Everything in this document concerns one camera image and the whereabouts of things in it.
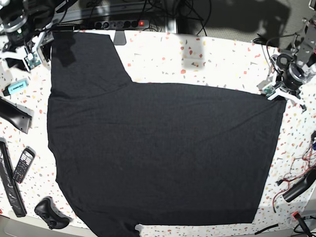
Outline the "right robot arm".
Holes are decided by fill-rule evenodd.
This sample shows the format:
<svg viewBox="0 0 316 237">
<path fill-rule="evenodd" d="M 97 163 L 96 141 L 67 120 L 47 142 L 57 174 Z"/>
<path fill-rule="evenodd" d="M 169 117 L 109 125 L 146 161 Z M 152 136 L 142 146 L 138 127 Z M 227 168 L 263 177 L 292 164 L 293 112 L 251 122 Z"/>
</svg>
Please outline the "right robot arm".
<svg viewBox="0 0 316 237">
<path fill-rule="evenodd" d="M 33 68 L 46 31 L 52 27 L 55 13 L 53 0 L 2 0 L 0 24 L 8 38 L 0 51 L 0 58 L 9 67 L 23 65 Z"/>
</svg>

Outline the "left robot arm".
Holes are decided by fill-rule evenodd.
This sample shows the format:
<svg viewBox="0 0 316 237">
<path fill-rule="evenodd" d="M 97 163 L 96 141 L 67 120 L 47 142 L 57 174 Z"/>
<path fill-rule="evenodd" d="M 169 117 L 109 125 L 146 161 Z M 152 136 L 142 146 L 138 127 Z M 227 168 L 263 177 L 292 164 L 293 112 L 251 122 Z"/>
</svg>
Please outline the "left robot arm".
<svg viewBox="0 0 316 237">
<path fill-rule="evenodd" d="M 304 19 L 302 29 L 292 36 L 290 50 L 269 57 L 274 72 L 263 92 L 268 100 L 283 97 L 305 111 L 300 87 L 316 77 L 316 18 Z"/>
</svg>

